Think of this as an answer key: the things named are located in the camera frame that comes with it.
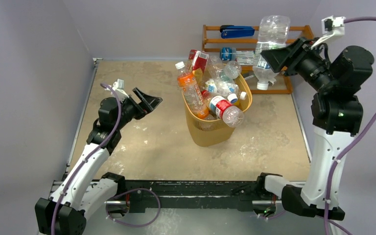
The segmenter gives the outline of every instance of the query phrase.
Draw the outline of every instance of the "bottle cap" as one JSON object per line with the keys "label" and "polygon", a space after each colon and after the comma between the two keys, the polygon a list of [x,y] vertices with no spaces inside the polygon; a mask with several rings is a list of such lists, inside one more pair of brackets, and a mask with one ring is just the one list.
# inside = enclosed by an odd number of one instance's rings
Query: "bottle cap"
{"label": "bottle cap", "polygon": [[228,101],[232,104],[236,103],[238,98],[236,94],[229,94],[227,97]]}
{"label": "bottle cap", "polygon": [[246,93],[246,92],[241,92],[241,93],[240,93],[240,99],[241,99],[241,100],[245,100],[246,97],[247,97],[247,93]]}
{"label": "bottle cap", "polygon": [[265,83],[257,82],[257,89],[259,89],[259,90],[267,90],[268,88],[269,88],[269,83],[268,82],[265,82]]}
{"label": "bottle cap", "polygon": [[175,67],[176,67],[177,70],[180,70],[180,69],[182,69],[183,67],[185,67],[185,64],[184,64],[183,61],[181,61],[181,62],[176,63],[176,64],[175,64]]}

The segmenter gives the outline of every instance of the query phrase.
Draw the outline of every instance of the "stained floor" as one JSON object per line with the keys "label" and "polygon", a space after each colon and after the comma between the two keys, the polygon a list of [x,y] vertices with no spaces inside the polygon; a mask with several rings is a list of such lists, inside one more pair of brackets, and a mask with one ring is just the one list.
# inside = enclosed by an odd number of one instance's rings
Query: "stained floor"
{"label": "stained floor", "polygon": [[262,171],[289,180],[307,178],[308,155],[290,95],[253,95],[244,123],[228,141],[199,147],[187,128],[175,63],[101,61],[71,164],[81,155],[100,101],[110,96],[99,84],[120,78],[128,93],[138,87],[164,101],[153,113],[122,129],[120,143],[96,178],[107,171],[127,179],[255,180]]}

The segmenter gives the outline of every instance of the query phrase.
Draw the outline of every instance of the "plastic basket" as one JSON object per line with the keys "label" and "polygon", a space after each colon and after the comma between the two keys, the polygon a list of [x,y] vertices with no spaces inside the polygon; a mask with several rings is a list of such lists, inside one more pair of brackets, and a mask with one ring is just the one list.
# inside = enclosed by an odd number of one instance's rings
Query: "plastic basket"
{"label": "plastic basket", "polygon": [[[210,75],[208,72],[205,72],[204,78],[209,76]],[[252,93],[243,76],[240,75],[235,79],[235,82],[241,91],[247,93],[246,99],[241,100],[240,105],[238,106],[239,109],[246,112],[250,108],[253,101]],[[189,109],[184,96],[182,97],[185,103],[185,116],[187,119],[188,130],[191,134],[192,140],[194,140],[194,143],[201,147],[207,147],[213,144],[221,143],[230,138],[235,128],[227,126],[221,119],[206,121],[197,118]]]}

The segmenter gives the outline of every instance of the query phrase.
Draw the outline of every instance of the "wall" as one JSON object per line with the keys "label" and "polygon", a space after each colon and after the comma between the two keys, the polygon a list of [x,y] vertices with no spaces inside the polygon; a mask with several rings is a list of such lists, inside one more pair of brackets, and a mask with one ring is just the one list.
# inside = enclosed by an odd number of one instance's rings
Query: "wall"
{"label": "wall", "polygon": [[320,0],[64,0],[93,57],[180,59],[201,48],[202,25],[257,25],[286,15],[306,25]]}
{"label": "wall", "polygon": [[[347,18],[376,16],[376,1],[322,0],[310,21],[315,35],[321,35],[321,19],[330,15]],[[345,37],[329,45],[331,59],[350,45],[364,47],[375,57],[374,73],[357,93],[364,107],[361,126],[364,128],[376,111],[376,22],[349,23],[345,31]],[[309,146],[313,150],[310,104],[314,90],[302,78],[295,77],[292,81]],[[376,123],[348,154],[340,186],[340,205],[347,212],[342,224],[350,232],[356,235],[376,234]]]}
{"label": "wall", "polygon": [[36,234],[93,72],[62,0],[0,0],[0,235]]}

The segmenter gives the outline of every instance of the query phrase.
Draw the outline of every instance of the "large water bottle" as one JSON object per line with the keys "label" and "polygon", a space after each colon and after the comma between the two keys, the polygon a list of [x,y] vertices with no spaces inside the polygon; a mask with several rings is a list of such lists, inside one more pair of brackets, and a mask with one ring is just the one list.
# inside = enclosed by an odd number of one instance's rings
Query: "large water bottle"
{"label": "large water bottle", "polygon": [[233,106],[220,95],[202,91],[204,102],[219,119],[222,119],[229,127],[238,127],[244,121],[244,113],[241,109]]}
{"label": "large water bottle", "polygon": [[257,89],[259,90],[267,90],[269,80],[273,80],[277,75],[260,53],[262,50],[285,47],[289,26],[290,19],[286,16],[266,16],[260,22],[253,63],[253,72],[258,79]]}
{"label": "large water bottle", "polygon": [[226,98],[230,103],[236,103],[238,97],[235,90],[236,79],[241,74],[241,66],[236,61],[230,61],[224,66],[217,56],[210,56],[207,62],[208,71],[214,80],[217,93]]}
{"label": "large water bottle", "polygon": [[194,74],[188,71],[182,61],[177,63],[175,67],[178,70],[178,85],[182,89],[189,109],[195,116],[201,119],[206,118],[208,116],[208,109],[204,103]]}

